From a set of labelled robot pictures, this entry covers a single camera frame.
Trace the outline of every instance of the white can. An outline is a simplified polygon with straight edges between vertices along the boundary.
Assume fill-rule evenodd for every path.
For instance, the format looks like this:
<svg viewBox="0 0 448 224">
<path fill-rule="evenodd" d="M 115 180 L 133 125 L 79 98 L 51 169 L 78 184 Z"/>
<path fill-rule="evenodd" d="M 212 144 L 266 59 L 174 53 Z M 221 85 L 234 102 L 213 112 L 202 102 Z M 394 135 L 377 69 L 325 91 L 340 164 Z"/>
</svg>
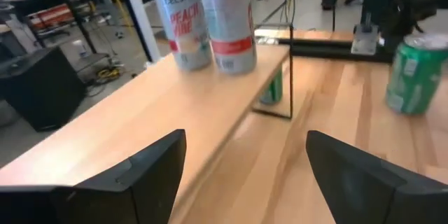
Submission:
<svg viewBox="0 0 448 224">
<path fill-rule="evenodd" d="M 177 65 L 194 70 L 211 62 L 204 8 L 200 0 L 155 0 Z"/>
<path fill-rule="evenodd" d="M 84 42 L 82 40 L 76 40 L 71 42 L 71 44 L 75 47 L 76 51 L 78 51 L 78 54 L 80 57 L 87 57 L 87 48 L 84 45 Z"/>
<path fill-rule="evenodd" d="M 228 74 L 252 71 L 257 63 L 251 0 L 202 0 L 218 68 Z"/>
</svg>

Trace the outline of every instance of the aluminum can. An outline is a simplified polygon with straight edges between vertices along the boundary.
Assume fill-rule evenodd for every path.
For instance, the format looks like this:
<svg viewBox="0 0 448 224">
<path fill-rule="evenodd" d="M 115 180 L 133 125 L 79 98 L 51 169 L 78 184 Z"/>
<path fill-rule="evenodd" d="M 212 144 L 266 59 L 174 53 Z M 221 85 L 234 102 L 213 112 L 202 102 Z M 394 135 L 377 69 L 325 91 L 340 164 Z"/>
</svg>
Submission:
<svg viewBox="0 0 448 224">
<path fill-rule="evenodd" d="M 257 63 L 251 0 L 202 0 L 220 71 L 245 74 Z"/>
<path fill-rule="evenodd" d="M 398 46 L 386 103 L 399 113 L 422 114 L 437 91 L 448 58 L 448 35 L 415 34 Z"/>
<path fill-rule="evenodd" d="M 260 97 L 260 102 L 266 105 L 274 105 L 279 103 L 281 98 L 283 98 L 283 74 L 280 70 Z"/>
<path fill-rule="evenodd" d="M 192 71 L 210 64 L 211 48 L 201 0 L 155 0 L 179 68 Z"/>
</svg>

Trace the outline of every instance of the butcher block countertop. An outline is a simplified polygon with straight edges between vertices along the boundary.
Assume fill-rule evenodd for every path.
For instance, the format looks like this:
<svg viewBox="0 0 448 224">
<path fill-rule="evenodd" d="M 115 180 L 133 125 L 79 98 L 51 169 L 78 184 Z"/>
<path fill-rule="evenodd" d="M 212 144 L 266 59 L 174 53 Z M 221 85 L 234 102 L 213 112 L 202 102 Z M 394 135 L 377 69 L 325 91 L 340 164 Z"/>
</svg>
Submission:
<svg viewBox="0 0 448 224">
<path fill-rule="evenodd" d="M 352 38 L 325 31 L 296 31 L 295 37 Z M 305 151 L 309 130 L 448 183 L 447 77 L 426 115 L 406 116 L 385 105 L 389 73 L 387 64 L 295 57 L 293 121 L 250 114 L 171 223 L 335 223 Z M 283 75 L 287 85 L 287 69 Z"/>
</svg>

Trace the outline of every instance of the black speaker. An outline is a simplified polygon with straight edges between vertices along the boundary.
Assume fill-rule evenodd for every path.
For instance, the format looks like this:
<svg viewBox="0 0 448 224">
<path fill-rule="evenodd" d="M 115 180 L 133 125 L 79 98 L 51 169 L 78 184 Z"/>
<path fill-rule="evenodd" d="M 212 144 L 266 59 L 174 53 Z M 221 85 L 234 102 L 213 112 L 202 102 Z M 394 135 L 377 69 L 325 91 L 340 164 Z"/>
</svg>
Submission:
<svg viewBox="0 0 448 224">
<path fill-rule="evenodd" d="M 65 125 L 83 100 L 85 89 L 59 47 L 0 64 L 0 95 L 36 131 Z"/>
<path fill-rule="evenodd" d="M 166 224 L 185 154 L 178 129 L 74 187 L 0 187 L 0 223 Z"/>
</svg>

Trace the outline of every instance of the white tag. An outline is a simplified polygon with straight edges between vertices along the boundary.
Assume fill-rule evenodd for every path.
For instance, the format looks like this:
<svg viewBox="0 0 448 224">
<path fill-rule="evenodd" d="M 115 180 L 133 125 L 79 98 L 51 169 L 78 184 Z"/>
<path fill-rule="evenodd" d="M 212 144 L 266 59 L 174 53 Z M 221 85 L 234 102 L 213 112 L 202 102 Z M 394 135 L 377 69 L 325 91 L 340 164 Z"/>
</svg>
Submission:
<svg viewBox="0 0 448 224">
<path fill-rule="evenodd" d="M 405 68 L 403 69 L 403 74 L 406 76 L 413 76 L 415 74 L 415 70 L 417 69 L 418 61 L 415 59 L 408 59 L 406 61 Z"/>
<path fill-rule="evenodd" d="M 401 108 L 403 107 L 403 98 L 396 95 L 396 94 L 391 94 L 388 98 L 388 102 L 389 102 L 389 106 L 391 106 L 392 108 L 401 111 Z"/>
</svg>

